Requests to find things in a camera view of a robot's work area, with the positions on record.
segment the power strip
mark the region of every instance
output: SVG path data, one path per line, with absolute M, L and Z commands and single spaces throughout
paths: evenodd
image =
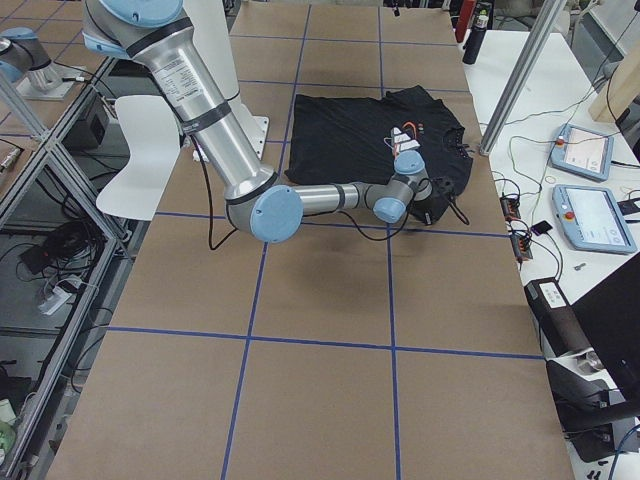
M 64 280 L 60 280 L 51 292 L 51 295 L 40 305 L 40 310 L 44 315 L 53 315 L 67 300 L 78 293 L 78 289 L 84 282 L 80 277 L 71 275 Z
M 510 223 L 514 220 L 521 220 L 522 217 L 520 217 L 520 209 L 518 208 L 519 204 L 516 199 L 502 197 L 500 198 L 500 207 L 502 208 L 502 214 L 506 222 Z M 533 253 L 531 253 L 529 242 L 526 241 L 521 233 L 511 232 L 509 234 L 509 240 L 511 241 L 511 248 L 518 263 L 533 260 Z

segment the black water bottle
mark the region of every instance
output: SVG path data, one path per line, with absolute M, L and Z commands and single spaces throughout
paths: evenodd
M 473 22 L 471 33 L 469 34 L 467 43 L 464 45 L 464 56 L 462 57 L 462 61 L 467 65 L 476 63 L 484 35 L 487 33 L 488 23 L 489 17 L 487 15 L 478 15 L 475 22 Z

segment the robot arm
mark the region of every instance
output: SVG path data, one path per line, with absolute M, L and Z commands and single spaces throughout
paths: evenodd
M 262 241 L 293 235 L 305 214 L 371 208 L 396 223 L 412 200 L 432 191 L 415 151 L 397 156 L 387 185 L 281 185 L 260 162 L 228 102 L 193 45 L 194 27 L 182 0 L 85 0 L 85 44 L 96 52 L 146 66 L 225 184 L 229 221 Z
M 38 36 L 25 27 L 0 32 L 0 72 L 10 82 L 17 82 L 26 73 L 31 85 L 41 92 L 62 84 L 62 78 Z

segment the label sticker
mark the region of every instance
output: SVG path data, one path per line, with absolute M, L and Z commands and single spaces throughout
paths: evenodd
M 154 71 L 153 75 L 173 105 L 190 100 L 204 91 L 202 84 L 182 58 L 176 58 Z
M 547 300 L 547 303 L 551 308 L 567 306 L 567 303 L 564 301 L 564 298 L 562 298 L 562 295 L 560 295 L 558 287 L 556 287 L 555 283 L 541 283 L 540 290 L 542 291 L 544 298 Z

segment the light blue joint cap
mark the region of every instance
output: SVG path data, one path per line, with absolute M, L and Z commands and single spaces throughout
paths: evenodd
M 7 62 L 0 62 L 0 72 L 2 72 L 11 83 L 17 82 L 22 78 L 22 72 Z
M 116 18 L 142 28 L 163 27 L 182 10 L 182 0 L 100 0 Z
M 396 173 L 401 175 L 415 175 L 424 168 L 424 160 L 415 150 L 405 150 L 396 157 L 393 164 Z
M 9 28 L 4 32 L 0 32 L 0 37 L 8 38 L 9 40 L 37 40 L 36 33 L 27 27 L 15 27 Z
M 264 192 L 251 212 L 251 233 L 263 242 L 279 243 L 298 231 L 303 205 L 298 192 L 276 185 Z
M 383 222 L 396 223 L 406 211 L 407 207 L 397 198 L 379 198 L 373 206 L 373 213 Z
M 131 57 L 129 57 L 127 51 L 120 45 L 116 45 L 115 43 L 111 42 L 105 42 L 100 38 L 92 37 L 91 35 L 87 35 L 84 32 L 82 32 L 82 36 L 84 37 L 85 47 L 87 47 L 92 52 L 96 52 L 107 57 L 120 58 L 122 60 L 131 60 Z

